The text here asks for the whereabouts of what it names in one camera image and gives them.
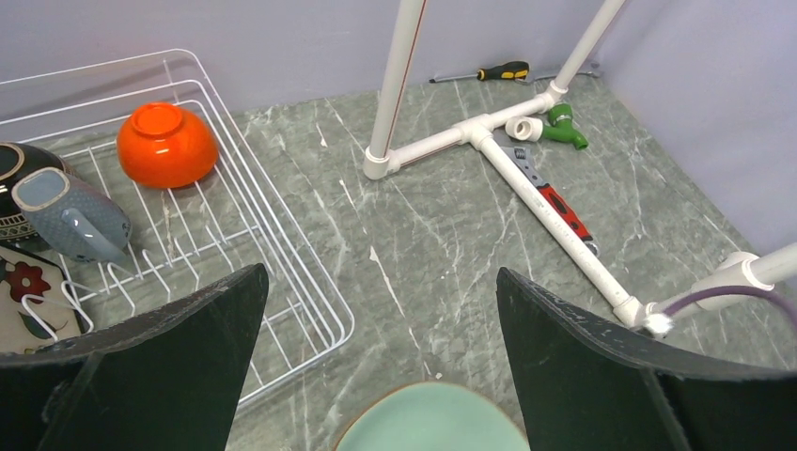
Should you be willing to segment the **orange plastic bowl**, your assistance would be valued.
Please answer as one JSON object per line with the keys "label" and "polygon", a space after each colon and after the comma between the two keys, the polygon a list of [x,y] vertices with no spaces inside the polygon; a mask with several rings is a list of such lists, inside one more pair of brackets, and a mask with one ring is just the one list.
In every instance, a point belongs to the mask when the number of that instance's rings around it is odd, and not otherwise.
{"label": "orange plastic bowl", "polygon": [[154,189],[175,189],[203,179],[219,149],[208,125],[168,102],[137,107],[119,128],[117,158],[129,179]]}

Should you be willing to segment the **grey blue-handled mug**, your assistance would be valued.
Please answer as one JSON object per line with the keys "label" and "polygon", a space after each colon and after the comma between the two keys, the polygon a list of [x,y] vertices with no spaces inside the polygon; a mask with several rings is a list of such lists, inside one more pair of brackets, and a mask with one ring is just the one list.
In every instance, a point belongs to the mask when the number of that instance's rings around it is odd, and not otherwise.
{"label": "grey blue-handled mug", "polygon": [[11,197],[24,219],[64,257],[85,263],[125,261],[130,218],[81,179],[44,167],[21,179]]}

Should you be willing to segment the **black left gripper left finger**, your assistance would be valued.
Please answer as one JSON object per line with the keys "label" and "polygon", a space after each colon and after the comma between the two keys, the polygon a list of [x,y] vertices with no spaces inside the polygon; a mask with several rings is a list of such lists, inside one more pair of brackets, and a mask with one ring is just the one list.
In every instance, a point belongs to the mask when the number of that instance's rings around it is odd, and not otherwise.
{"label": "black left gripper left finger", "polygon": [[260,264],[120,323],[1,358],[5,450],[222,450],[269,292]]}

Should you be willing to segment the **beige floral square plate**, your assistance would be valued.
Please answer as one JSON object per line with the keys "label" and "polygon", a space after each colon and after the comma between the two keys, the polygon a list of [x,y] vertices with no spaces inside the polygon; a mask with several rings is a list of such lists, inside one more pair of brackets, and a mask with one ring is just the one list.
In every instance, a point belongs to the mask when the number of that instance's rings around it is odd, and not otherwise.
{"label": "beige floral square plate", "polygon": [[27,354],[84,334],[86,322],[62,290],[52,261],[1,245],[1,351]]}

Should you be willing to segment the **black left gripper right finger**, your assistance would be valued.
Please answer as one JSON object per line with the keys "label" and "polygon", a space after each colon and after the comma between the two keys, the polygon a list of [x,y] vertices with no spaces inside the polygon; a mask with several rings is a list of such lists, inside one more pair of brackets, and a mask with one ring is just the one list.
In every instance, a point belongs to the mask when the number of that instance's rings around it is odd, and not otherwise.
{"label": "black left gripper right finger", "polygon": [[796,375],[671,347],[496,276],[511,376],[534,450],[792,450]]}

